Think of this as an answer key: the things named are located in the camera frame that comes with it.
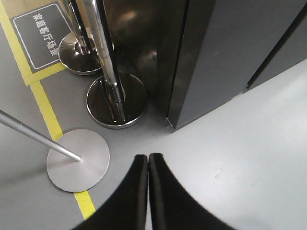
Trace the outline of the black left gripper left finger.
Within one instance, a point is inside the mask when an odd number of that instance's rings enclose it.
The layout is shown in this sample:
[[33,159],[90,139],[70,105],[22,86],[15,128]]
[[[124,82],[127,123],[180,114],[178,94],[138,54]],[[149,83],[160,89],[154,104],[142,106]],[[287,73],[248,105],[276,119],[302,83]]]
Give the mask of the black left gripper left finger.
[[135,155],[120,185],[76,230],[143,230],[146,223],[148,160]]

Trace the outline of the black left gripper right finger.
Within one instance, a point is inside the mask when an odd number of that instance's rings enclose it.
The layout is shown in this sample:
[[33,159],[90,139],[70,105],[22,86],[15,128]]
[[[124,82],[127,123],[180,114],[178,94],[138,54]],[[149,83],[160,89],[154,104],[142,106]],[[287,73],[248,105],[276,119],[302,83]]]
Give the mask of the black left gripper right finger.
[[179,183],[161,153],[149,155],[149,199],[154,230],[232,230]]

